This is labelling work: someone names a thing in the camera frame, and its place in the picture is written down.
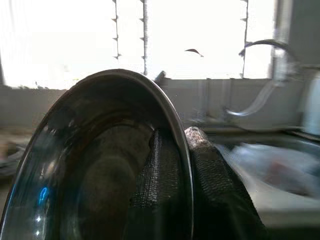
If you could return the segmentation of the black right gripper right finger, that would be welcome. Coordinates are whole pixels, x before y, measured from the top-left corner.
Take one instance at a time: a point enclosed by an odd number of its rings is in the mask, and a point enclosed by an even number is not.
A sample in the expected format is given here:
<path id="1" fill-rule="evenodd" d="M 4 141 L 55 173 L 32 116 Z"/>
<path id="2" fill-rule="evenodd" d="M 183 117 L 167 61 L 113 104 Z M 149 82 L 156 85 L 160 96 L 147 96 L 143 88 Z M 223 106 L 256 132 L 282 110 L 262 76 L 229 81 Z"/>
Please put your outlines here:
<path id="1" fill-rule="evenodd" d="M 200 128 L 184 133 L 194 183 L 194 239 L 265 240 L 266 227 L 235 171 Z"/>

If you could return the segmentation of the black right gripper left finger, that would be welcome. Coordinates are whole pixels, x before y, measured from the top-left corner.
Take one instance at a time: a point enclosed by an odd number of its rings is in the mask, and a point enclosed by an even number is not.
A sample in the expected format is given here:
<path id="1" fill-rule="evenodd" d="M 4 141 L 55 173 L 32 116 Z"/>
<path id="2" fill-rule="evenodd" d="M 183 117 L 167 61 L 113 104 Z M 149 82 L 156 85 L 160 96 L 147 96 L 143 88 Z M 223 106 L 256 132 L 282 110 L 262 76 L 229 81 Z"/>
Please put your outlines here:
<path id="1" fill-rule="evenodd" d="M 130 240 L 189 240 L 192 210 L 181 156 L 170 131 L 156 129 L 128 209 Z"/>

